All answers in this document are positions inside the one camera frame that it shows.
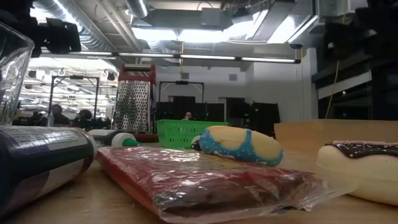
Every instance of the white bottle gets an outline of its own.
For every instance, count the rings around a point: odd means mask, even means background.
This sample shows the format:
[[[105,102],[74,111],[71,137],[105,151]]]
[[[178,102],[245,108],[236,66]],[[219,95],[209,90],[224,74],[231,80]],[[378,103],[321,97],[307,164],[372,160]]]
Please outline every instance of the white bottle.
[[[54,115],[50,114],[47,117],[47,127],[54,127]]]

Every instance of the green cap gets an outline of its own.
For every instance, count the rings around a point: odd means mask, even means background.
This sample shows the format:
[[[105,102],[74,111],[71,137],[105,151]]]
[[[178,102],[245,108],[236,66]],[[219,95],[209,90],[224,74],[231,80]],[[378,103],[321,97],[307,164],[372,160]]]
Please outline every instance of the green cap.
[[[135,139],[125,139],[122,143],[122,146],[139,146],[139,142]]]

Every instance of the glass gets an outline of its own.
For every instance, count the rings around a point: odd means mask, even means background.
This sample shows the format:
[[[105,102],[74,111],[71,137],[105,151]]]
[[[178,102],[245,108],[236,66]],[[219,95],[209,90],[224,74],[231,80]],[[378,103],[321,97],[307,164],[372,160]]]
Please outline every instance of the glass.
[[[0,124],[11,125],[34,43],[0,23]]]

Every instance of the chocolate icing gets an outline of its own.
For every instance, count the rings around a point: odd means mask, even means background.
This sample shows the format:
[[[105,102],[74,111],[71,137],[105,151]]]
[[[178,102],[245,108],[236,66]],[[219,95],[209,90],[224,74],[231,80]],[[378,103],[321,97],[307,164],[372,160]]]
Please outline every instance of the chocolate icing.
[[[337,147],[346,157],[357,159],[370,155],[389,155],[398,157],[398,143],[334,141],[325,144]]]

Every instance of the wall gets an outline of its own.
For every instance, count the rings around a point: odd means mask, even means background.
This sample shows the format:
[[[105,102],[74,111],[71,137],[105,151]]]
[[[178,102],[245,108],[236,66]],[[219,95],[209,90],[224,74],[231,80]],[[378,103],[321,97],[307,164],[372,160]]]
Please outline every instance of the wall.
[[[330,96],[332,93],[338,93],[343,90],[347,90],[354,86],[369,82],[372,80],[371,71],[357,75],[355,77],[347,78],[343,81],[336,82],[336,84],[322,87],[318,90],[318,99],[322,99]]]
[[[246,72],[240,72],[239,68],[230,67],[183,67],[183,72],[190,74],[190,82],[205,83],[205,102],[218,103],[221,97],[245,97]],[[229,74],[237,74],[236,82],[229,81]],[[159,81],[181,80],[180,67],[157,67],[157,101],[159,101]],[[201,103],[201,92],[193,85],[171,84],[160,94],[161,101],[168,101],[169,96],[195,96],[196,102]]]
[[[294,122],[318,118],[318,95],[311,82],[317,72],[316,61],[315,49],[308,49],[298,65],[253,63],[246,73],[224,67],[185,67],[183,71],[190,73],[189,81],[205,82],[205,101],[209,103],[218,103],[224,97],[244,97],[247,103],[277,103],[281,121]],[[157,93],[159,81],[180,80],[179,72],[180,67],[157,67]],[[229,74],[238,74],[238,81],[230,82]],[[161,101],[168,101],[169,96],[195,96],[201,102],[201,93],[192,85],[171,84],[161,93]]]
[[[298,65],[253,63],[247,70],[246,101],[277,103],[282,122],[317,119],[317,92],[311,83],[316,66],[315,49]]]

